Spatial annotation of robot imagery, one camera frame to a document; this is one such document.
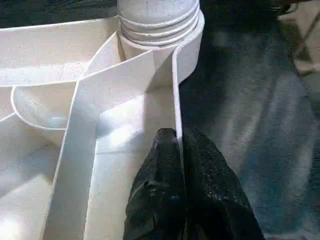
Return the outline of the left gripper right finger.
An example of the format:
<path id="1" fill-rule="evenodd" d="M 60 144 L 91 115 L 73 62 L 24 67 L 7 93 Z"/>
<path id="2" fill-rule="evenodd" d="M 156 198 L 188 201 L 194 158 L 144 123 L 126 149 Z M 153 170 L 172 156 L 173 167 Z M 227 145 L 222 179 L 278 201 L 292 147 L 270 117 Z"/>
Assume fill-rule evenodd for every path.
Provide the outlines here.
<path id="1" fill-rule="evenodd" d="M 183 130 L 187 239 L 263 240 L 251 204 L 223 154 L 196 128 Z"/>

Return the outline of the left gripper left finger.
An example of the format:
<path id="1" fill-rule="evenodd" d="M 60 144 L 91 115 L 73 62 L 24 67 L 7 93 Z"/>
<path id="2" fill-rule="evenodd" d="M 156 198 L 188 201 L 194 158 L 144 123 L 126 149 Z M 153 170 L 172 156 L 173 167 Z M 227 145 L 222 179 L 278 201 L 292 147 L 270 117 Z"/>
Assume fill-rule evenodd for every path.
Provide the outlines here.
<path id="1" fill-rule="evenodd" d="M 124 221 L 125 240 L 179 240 L 186 221 L 184 176 L 176 131 L 161 128 L 136 174 Z"/>

